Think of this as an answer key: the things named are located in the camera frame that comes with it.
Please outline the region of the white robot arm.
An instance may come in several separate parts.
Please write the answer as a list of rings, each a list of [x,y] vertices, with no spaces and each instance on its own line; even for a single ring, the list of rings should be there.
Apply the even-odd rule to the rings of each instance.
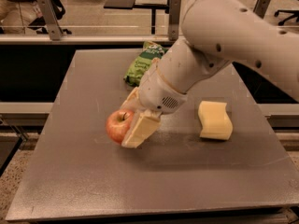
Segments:
[[[123,108],[135,112],[121,145],[135,148],[176,112],[197,82],[232,62],[245,65],[299,99],[299,34],[264,21],[237,0],[190,0],[178,39],[133,89]]]

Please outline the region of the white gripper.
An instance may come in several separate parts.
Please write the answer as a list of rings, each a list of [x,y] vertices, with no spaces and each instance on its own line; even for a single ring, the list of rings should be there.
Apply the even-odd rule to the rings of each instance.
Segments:
[[[147,109],[135,112],[129,131],[121,142],[123,147],[139,147],[160,127],[161,113],[174,113],[187,101],[187,95],[174,89],[164,77],[158,66],[160,61],[161,59],[154,59],[151,62],[139,87],[133,88],[121,105],[121,109],[136,111],[139,98],[140,104]]]

